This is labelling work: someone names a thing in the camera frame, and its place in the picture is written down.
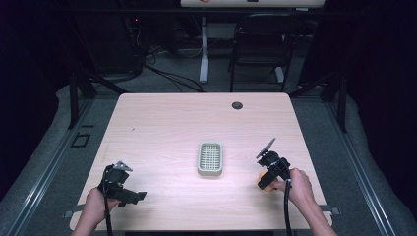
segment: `finger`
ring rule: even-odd
[[[275,189],[280,190],[280,191],[285,190],[285,182],[284,181],[279,181],[279,180],[275,179],[269,185],[272,186]]]
[[[117,200],[112,200],[112,201],[107,201],[107,202],[110,208],[114,208],[121,203],[120,201],[117,201]]]

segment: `gray carpet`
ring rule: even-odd
[[[306,41],[299,44],[286,91],[296,88],[298,74],[307,49]],[[228,91],[229,74],[226,56],[227,49],[224,48],[210,51],[208,83],[203,85],[205,91]],[[182,54],[160,53],[156,56],[156,61],[152,66],[197,81],[200,72],[199,58],[200,56],[187,57]],[[264,79],[273,81],[274,76],[265,75]],[[131,92],[180,92],[170,81],[147,69],[144,69],[137,78],[117,85]],[[95,87],[98,91],[95,100],[88,101],[81,97],[81,104],[86,112],[83,112],[80,123],[72,132],[67,131],[70,118],[68,87],[58,91],[60,107],[54,123],[19,179],[0,204],[0,221],[2,222],[0,235],[7,235],[11,228],[14,229],[12,233],[18,232],[20,235],[71,234],[70,219],[62,217],[63,213],[72,209],[78,201],[117,101],[115,92],[100,84],[96,84]],[[181,88],[183,92],[193,92],[189,88]],[[264,87],[250,86],[250,89],[264,90]],[[334,117],[330,112],[332,104],[321,103],[317,97],[320,90],[316,88],[303,98],[292,99],[292,102],[327,202],[332,207],[339,207],[341,210],[340,215],[333,217],[333,228],[339,235],[382,235],[363,190],[358,184],[358,179],[352,171],[349,153],[337,131],[338,128],[333,124]],[[369,154],[356,106],[351,99],[348,99],[346,117],[348,129],[346,137],[349,138],[360,157],[394,232],[396,235],[415,235],[417,224],[414,218],[408,208],[392,193],[384,175]],[[78,133],[89,135],[89,141],[85,147],[71,147]],[[27,203],[31,203],[27,201],[27,197],[30,197],[32,187],[36,185],[39,176],[44,174],[56,155],[62,158],[60,161],[53,162],[56,167],[53,169],[56,169],[56,172],[47,173],[53,178],[48,183],[42,183],[45,185],[45,192],[39,194],[39,201],[34,201],[30,205],[33,210],[22,211],[24,207],[27,207]],[[21,218],[22,214],[27,212],[26,217]],[[124,234],[124,232],[115,232],[115,235]],[[106,235],[106,233],[96,232],[94,235]],[[274,235],[285,235],[285,232],[274,232]],[[311,232],[302,230],[298,231],[297,235],[311,235]]]

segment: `gray floor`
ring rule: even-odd
[[[296,89],[308,46],[306,40],[298,44],[287,92]],[[187,56],[182,53],[159,53],[152,66],[197,81],[200,55],[190,56],[196,52],[184,51]],[[228,52],[227,48],[212,48],[209,51],[208,82],[203,85],[205,91],[228,92]],[[243,81],[255,75],[261,76],[264,81],[274,81],[275,77],[268,74],[268,69],[266,71],[242,70],[237,75]],[[137,78],[117,85],[130,92],[180,92],[170,81],[148,69],[144,69]],[[70,124],[69,88],[57,92],[60,106],[53,124],[0,204],[0,235],[71,233],[68,226],[70,219],[63,217],[63,213],[72,209],[78,201],[117,102],[115,92],[100,84],[95,87],[98,91],[96,99],[85,100],[81,97],[81,120],[71,131],[67,130]],[[189,88],[181,88],[183,92],[193,92]],[[239,85],[238,89],[277,90],[278,87]],[[333,228],[339,235],[416,235],[416,221],[394,195],[368,151],[355,103],[348,99],[348,133],[342,134],[334,123],[333,104],[321,103],[318,98],[320,91],[321,88],[315,88],[300,98],[292,99],[292,102],[327,202],[341,210],[341,214],[332,217]],[[90,135],[88,145],[71,147],[79,132]],[[297,233],[311,234],[309,230]]]

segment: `human arm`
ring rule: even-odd
[[[108,200],[107,202],[109,210],[112,210],[120,203],[116,200]],[[91,189],[87,195],[86,204],[72,235],[91,235],[97,227],[97,224],[105,218],[104,212],[104,196],[97,188]]]
[[[292,188],[289,193],[289,200],[297,206],[306,218],[313,235],[336,235],[314,199],[312,184],[306,173],[294,168],[290,170],[290,175]],[[282,192],[285,191],[284,181],[275,179],[270,185]]]

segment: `black stand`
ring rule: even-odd
[[[87,99],[94,99],[97,95],[97,91],[91,83],[91,80],[101,83],[109,89],[114,90],[119,95],[126,93],[127,91],[117,87],[113,83],[107,81],[105,78],[98,76],[86,70],[80,70],[74,73],[70,79],[70,100],[71,100],[71,122],[68,129],[72,129],[80,118],[79,101],[78,101],[78,89],[83,93],[83,96]]]
[[[337,106],[337,123],[340,129],[346,133],[345,114],[346,114],[346,95],[347,95],[347,80],[344,73],[332,72],[308,85],[299,88],[289,94],[289,97],[297,97],[304,92],[313,89],[314,87],[328,83],[325,89],[322,91],[322,102],[333,101],[335,95],[338,92],[338,106]]]

